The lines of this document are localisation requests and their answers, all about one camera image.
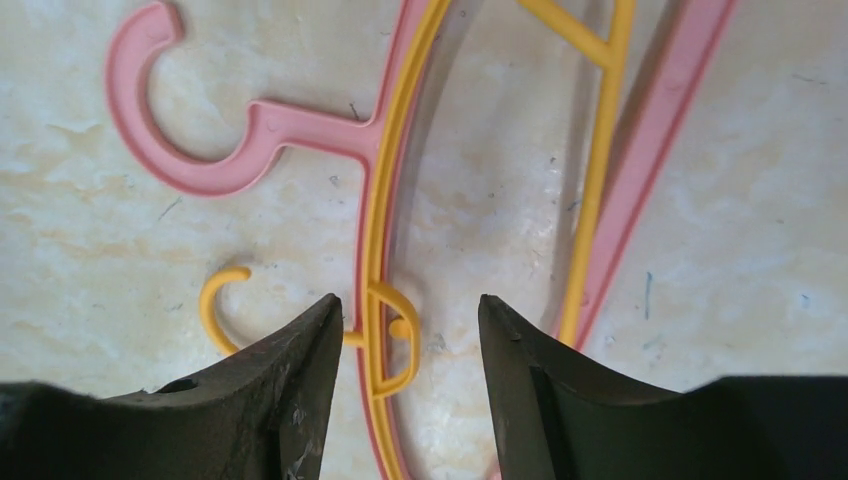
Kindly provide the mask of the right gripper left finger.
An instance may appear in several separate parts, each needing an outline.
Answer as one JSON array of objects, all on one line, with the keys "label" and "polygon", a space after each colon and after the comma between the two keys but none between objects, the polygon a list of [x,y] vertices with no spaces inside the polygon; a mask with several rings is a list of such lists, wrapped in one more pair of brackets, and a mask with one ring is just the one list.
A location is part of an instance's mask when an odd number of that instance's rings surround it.
[{"label": "right gripper left finger", "polygon": [[283,328],[154,392],[1,387],[5,479],[316,479],[343,338],[328,294]]}]

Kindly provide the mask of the yellow thin hanger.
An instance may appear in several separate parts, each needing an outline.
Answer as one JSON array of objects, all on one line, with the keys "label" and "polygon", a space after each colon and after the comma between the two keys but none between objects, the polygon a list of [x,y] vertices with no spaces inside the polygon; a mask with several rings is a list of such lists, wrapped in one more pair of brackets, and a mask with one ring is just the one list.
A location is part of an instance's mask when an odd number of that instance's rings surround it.
[{"label": "yellow thin hanger", "polygon": [[[385,278],[390,208],[413,100],[449,5],[447,1],[424,2],[411,42],[401,56],[400,69],[385,112],[386,122],[376,164],[371,170],[373,178],[367,194],[367,210],[358,236],[358,319],[354,329],[344,334],[345,344],[358,350],[360,386],[369,435],[380,473],[385,479],[406,479],[409,476],[393,426],[390,399],[412,382],[421,357],[421,328],[415,307]],[[561,343],[574,347],[578,343],[580,311],[588,302],[584,288],[636,4],[633,1],[615,2],[607,37],[595,34],[554,1],[525,1],[522,5],[602,71],[582,205],[557,334]]]}]

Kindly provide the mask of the pink plastic hanger back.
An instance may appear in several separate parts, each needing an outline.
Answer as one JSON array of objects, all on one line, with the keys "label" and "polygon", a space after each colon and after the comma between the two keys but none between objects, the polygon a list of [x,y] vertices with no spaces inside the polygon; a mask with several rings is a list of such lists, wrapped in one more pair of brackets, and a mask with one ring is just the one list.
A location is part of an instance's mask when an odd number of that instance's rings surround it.
[{"label": "pink plastic hanger back", "polygon": [[[116,31],[105,64],[105,91],[113,122],[124,143],[151,174],[171,187],[192,195],[220,197],[244,190],[273,166],[286,147],[303,147],[349,157],[364,170],[364,190],[358,219],[355,256],[353,326],[358,314],[358,236],[367,210],[367,194],[376,164],[385,112],[400,69],[403,51],[422,16],[426,1],[405,1],[392,36],[375,111],[366,121],[355,121],[278,103],[256,100],[247,108],[247,129],[235,151],[223,160],[193,159],[173,146],[153,120],[147,102],[147,83],[154,61],[183,36],[174,5],[153,2],[133,13]],[[731,1],[684,1],[673,16],[661,44],[650,80],[635,86],[639,98],[635,115],[626,119],[617,111],[607,172],[590,253],[581,308],[578,343],[588,337],[625,251],[640,213],[662,170],[670,148],[690,108],[704,72],[734,11]],[[418,98],[401,146],[404,158]],[[390,227],[395,194],[390,208]],[[387,278],[387,261],[385,278]]]}]

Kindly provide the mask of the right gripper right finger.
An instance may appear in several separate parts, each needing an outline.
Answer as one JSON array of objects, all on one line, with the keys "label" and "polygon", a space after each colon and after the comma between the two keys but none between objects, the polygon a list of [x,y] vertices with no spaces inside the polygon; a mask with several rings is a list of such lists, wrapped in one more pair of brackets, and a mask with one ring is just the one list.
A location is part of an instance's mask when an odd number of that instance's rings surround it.
[{"label": "right gripper right finger", "polygon": [[843,376],[727,376],[688,392],[616,372],[507,303],[478,307],[505,479],[843,479]]}]

